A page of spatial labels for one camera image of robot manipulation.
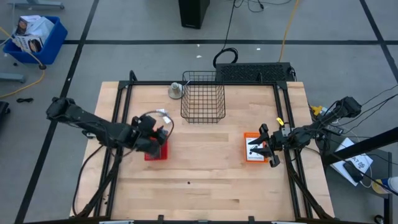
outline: yellow tag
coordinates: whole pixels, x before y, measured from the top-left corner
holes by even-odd
[[[278,122],[279,122],[279,124],[281,125],[281,126],[283,126],[285,123],[282,121],[282,119],[280,119],[280,118],[277,118],[276,119]]]

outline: blue plastic crate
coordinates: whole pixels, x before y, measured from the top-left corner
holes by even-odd
[[[54,63],[58,52],[61,49],[63,41],[67,37],[68,31],[62,25],[60,18],[55,16],[46,16],[48,20],[54,23],[54,27],[47,40],[44,43],[42,50],[38,53],[32,53],[45,65],[51,65]],[[23,52],[17,47],[11,40],[8,40],[3,48],[3,51],[7,54],[12,55],[15,59],[22,63],[38,63],[28,53]]]

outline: black box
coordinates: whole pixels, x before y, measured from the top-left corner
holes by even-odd
[[[181,26],[200,29],[210,0],[178,0]]]

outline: yellow cable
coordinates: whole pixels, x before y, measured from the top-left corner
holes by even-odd
[[[13,38],[9,33],[7,33],[7,31],[5,31],[2,27],[0,27],[0,30],[1,30],[3,33],[5,33],[9,38],[11,38],[12,40],[14,40],[14,38]],[[41,66],[44,66],[43,63],[42,63],[35,55],[33,55],[33,54],[30,53],[30,52],[26,52],[26,53],[28,53],[30,56],[32,56]],[[18,89],[18,90],[16,90],[16,91],[13,91],[12,93],[8,93],[8,94],[5,94],[5,95],[2,95],[2,96],[0,96],[0,99],[1,99],[1,98],[4,98],[4,97],[7,97],[7,96],[11,96],[11,95],[13,95],[13,94],[16,94],[16,93],[18,93],[18,92],[20,92],[20,91],[22,91],[22,90],[25,90],[26,88],[31,87],[32,85],[38,84],[39,82],[41,82],[41,81],[43,80],[44,76],[45,76],[45,72],[44,72],[44,70],[43,70],[42,76],[39,78],[39,80],[37,80],[36,82],[33,82],[33,83],[31,83],[31,84],[29,84],[29,85],[27,85],[27,86],[24,86],[24,87],[22,87],[22,88],[20,88],[20,89]]]
[[[282,57],[284,55],[286,36],[287,36],[287,33],[288,33],[289,29],[290,29],[290,25],[292,25],[293,17],[294,17],[294,14],[296,12],[297,6],[299,5],[299,1],[300,0],[296,0],[296,3],[294,4],[293,11],[292,11],[292,13],[290,15],[289,23],[287,24],[287,27],[286,27],[286,30],[285,30],[284,40],[282,41],[282,48],[280,50],[280,55],[279,55],[278,62],[280,62],[280,60],[282,60]]]

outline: red object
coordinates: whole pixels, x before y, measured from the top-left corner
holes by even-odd
[[[159,161],[159,160],[166,160],[167,159],[167,141],[164,145],[160,148],[160,155],[159,157],[152,157],[152,155],[145,153],[144,160],[145,161]]]

